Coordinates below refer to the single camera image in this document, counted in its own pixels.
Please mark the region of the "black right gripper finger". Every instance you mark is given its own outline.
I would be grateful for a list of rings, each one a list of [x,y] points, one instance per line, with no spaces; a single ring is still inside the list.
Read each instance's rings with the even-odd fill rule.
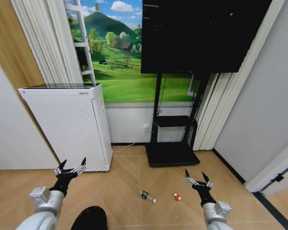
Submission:
[[[186,178],[186,182],[189,186],[194,187],[194,186],[198,185],[198,183],[193,178],[190,177],[187,169],[185,169],[185,178]]]
[[[206,186],[209,188],[212,188],[213,182],[210,181],[210,179],[208,178],[208,176],[204,172],[202,172],[202,175],[203,175],[203,178],[205,180]]]

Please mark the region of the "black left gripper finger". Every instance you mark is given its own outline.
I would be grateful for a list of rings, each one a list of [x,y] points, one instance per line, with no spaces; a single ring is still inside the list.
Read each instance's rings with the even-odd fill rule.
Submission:
[[[71,170],[71,173],[82,174],[86,170],[86,157],[84,157],[82,163]]]
[[[66,164],[67,160],[64,160],[62,163],[59,164],[59,166],[57,168],[54,169],[54,173],[55,175],[59,175],[62,174],[63,170],[64,170],[64,166]]]

